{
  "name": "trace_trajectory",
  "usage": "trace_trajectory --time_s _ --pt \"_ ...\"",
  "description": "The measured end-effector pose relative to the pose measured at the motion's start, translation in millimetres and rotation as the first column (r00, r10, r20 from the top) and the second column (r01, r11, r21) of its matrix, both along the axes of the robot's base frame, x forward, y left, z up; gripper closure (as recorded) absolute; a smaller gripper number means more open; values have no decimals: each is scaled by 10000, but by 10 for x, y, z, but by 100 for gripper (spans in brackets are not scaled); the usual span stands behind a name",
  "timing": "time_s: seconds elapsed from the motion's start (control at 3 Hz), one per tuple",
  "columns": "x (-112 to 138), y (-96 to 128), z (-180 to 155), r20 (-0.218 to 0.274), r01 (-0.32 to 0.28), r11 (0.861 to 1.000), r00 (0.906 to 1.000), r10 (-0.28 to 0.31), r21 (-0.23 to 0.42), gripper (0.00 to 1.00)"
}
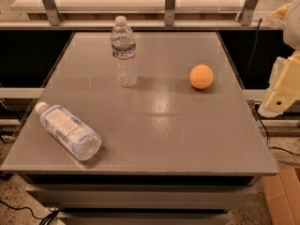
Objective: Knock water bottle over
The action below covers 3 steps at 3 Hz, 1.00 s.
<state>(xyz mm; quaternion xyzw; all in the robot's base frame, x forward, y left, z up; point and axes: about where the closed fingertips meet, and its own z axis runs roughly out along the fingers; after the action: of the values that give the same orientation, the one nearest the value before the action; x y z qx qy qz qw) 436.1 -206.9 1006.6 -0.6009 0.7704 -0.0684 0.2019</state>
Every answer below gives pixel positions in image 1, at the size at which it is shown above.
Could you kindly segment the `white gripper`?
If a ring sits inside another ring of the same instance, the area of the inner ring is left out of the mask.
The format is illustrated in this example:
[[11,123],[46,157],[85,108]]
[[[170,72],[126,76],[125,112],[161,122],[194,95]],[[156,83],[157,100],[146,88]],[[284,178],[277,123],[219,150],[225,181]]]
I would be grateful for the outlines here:
[[[271,12],[271,27],[283,27],[283,40],[300,50],[300,0],[292,0]],[[267,118],[282,115],[300,98],[300,54],[287,59],[279,57],[274,63],[258,113]]]

